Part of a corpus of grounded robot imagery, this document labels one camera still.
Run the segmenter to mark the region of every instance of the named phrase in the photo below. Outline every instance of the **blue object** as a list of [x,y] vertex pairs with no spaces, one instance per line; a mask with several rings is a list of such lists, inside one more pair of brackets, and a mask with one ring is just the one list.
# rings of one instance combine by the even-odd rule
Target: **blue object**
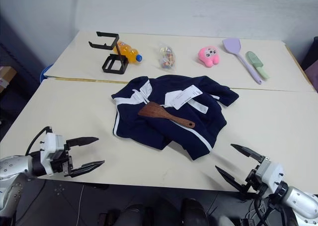
[[143,59],[143,57],[141,55],[136,56],[136,61],[140,62],[142,59]]
[[45,80],[47,77],[44,75],[45,72],[52,66],[47,66],[45,69],[42,70],[41,74],[40,74],[40,83],[42,83],[43,80]]
[[[194,97],[176,110],[170,106],[173,98],[191,85],[202,94]],[[231,105],[238,94],[222,86],[207,76],[185,77],[164,75],[158,78],[146,76],[131,80],[112,98],[116,104],[117,115],[113,134],[122,138],[131,138],[141,144],[162,150],[171,141],[182,145],[193,160],[209,154],[219,131],[226,125],[218,102]],[[149,101],[164,105],[165,110],[180,118],[195,123],[187,128],[164,118],[152,118],[138,115]]]

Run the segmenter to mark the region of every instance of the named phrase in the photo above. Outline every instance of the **cardboard box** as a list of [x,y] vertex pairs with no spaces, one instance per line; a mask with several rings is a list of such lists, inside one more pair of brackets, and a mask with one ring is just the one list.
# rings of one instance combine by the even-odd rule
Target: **cardboard box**
[[11,66],[0,67],[0,93],[7,87],[15,75],[16,71]]

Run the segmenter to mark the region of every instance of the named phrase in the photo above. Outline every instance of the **orange juice bottle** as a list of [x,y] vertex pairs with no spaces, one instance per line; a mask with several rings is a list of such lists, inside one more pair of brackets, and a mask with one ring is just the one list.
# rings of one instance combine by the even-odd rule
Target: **orange juice bottle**
[[[118,41],[117,44],[120,54],[126,56],[129,63],[140,62],[143,59],[136,49],[132,49],[131,46],[127,45],[126,43]],[[116,47],[114,47],[113,51],[118,54]]]

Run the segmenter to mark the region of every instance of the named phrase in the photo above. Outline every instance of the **black phone holder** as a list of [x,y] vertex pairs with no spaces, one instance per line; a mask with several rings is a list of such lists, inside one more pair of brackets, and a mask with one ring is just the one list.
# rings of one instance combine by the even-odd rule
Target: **black phone holder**
[[[104,49],[104,50],[113,50],[114,47],[116,46],[117,49],[117,53],[116,54],[109,54],[109,56],[107,57],[107,59],[105,60],[105,63],[102,66],[102,69],[105,73],[112,73],[112,74],[119,74],[122,75],[123,73],[125,73],[127,65],[128,65],[128,59],[126,56],[123,56],[120,54],[117,42],[119,40],[119,35],[115,34],[115,33],[106,33],[106,32],[99,32],[96,31],[96,34],[98,36],[106,36],[106,37],[114,37],[115,40],[113,41],[113,43],[110,46],[107,46],[106,43],[104,45],[98,45],[98,44],[93,44],[90,41],[88,42],[89,45],[92,48],[98,48],[98,49]],[[120,61],[121,62],[121,67],[119,70],[113,70],[113,64],[115,61]]]

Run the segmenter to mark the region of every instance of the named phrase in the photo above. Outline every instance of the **pink plush toy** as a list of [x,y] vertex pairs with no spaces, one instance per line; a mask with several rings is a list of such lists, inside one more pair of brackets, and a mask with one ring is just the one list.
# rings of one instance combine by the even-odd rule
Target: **pink plush toy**
[[202,48],[198,53],[198,57],[201,61],[204,62],[206,67],[217,65],[220,60],[219,52],[214,46],[207,46]]

